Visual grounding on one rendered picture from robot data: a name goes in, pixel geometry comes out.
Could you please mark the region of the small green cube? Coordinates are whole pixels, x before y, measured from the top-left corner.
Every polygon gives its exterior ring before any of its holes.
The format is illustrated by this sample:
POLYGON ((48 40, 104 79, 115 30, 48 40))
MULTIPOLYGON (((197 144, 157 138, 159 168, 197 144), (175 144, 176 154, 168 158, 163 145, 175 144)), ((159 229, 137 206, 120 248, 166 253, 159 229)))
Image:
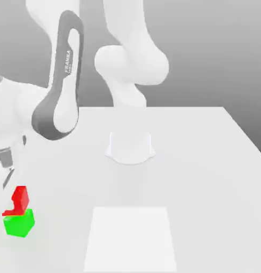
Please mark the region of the small green cube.
POLYGON ((33 210, 28 208, 23 215, 5 216, 3 223, 7 235, 25 238, 35 225, 33 210))

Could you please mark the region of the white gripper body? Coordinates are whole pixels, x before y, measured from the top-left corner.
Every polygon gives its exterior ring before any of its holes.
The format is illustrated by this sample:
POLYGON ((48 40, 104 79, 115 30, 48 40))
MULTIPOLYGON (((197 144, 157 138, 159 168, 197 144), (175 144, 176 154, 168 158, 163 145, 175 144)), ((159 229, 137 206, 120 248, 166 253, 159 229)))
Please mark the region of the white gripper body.
POLYGON ((0 211, 5 211, 16 188, 13 167, 0 167, 0 211))

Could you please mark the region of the small red cube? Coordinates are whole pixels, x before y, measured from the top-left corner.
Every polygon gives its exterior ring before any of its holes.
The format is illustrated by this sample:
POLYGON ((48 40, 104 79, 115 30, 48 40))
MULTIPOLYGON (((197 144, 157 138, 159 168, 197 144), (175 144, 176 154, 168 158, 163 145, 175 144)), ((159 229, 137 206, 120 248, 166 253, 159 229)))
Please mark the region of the small red cube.
POLYGON ((17 186, 13 195, 12 201, 14 208, 12 210, 5 210, 2 216, 20 216, 24 215, 29 204, 29 197, 26 186, 17 186))

